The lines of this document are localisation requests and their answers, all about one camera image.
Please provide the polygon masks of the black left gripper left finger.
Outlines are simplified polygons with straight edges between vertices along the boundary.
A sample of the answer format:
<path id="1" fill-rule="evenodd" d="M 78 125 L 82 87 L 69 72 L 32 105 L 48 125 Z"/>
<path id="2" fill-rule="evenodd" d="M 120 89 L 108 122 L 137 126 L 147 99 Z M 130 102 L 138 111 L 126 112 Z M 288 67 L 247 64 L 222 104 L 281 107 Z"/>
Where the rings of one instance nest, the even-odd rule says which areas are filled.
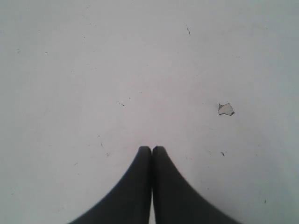
<path id="1" fill-rule="evenodd" d="M 147 224 L 151 206 L 151 149 L 139 147 L 124 176 L 73 224 Z"/>

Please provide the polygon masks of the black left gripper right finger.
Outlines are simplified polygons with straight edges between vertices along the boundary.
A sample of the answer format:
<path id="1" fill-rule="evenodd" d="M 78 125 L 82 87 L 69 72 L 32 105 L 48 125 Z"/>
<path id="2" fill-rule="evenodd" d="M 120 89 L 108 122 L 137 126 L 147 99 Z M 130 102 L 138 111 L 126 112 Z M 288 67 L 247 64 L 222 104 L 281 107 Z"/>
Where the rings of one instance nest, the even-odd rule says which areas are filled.
<path id="1" fill-rule="evenodd" d="M 157 224 L 236 224 L 184 179 L 166 150 L 152 151 L 152 190 Z"/>

